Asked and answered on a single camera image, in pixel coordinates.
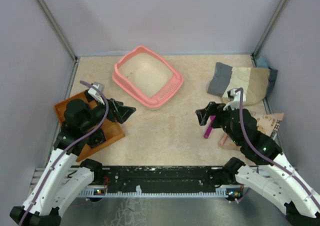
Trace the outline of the beige cat litter bag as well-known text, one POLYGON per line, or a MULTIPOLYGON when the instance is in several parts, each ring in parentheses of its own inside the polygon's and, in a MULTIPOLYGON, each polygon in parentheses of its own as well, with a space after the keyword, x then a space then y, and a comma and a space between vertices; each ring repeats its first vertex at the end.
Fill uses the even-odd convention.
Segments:
MULTIPOLYGON (((257 129, 263 134, 275 139, 280 123, 283 120, 284 113, 261 114, 250 111, 250 114, 257 120, 257 129)), ((240 150, 240 147, 237 146, 226 133, 219 141, 218 145, 225 150, 240 150)))

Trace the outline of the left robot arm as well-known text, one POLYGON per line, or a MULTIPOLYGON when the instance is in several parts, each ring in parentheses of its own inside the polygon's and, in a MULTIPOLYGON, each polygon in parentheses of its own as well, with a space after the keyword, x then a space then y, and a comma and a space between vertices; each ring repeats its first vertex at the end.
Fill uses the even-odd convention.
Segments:
POLYGON ((61 128, 47 166, 29 197, 9 214, 19 226, 58 226, 78 194, 103 181, 102 164, 88 157, 124 138, 121 124, 136 108, 79 94, 54 110, 61 128))

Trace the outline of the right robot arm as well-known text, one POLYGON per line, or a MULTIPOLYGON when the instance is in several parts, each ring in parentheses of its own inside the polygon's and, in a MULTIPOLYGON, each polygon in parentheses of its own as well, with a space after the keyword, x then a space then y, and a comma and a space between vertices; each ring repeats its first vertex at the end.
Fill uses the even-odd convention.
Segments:
POLYGON ((257 120, 244 108, 233 109, 224 103, 210 102, 195 114, 200 126, 213 116, 213 129, 222 129, 251 162, 267 172, 265 178, 251 172, 240 159, 231 158, 222 168, 229 184, 242 184, 276 206, 292 226, 320 224, 320 195, 313 191, 290 164, 281 147, 258 130, 257 120))

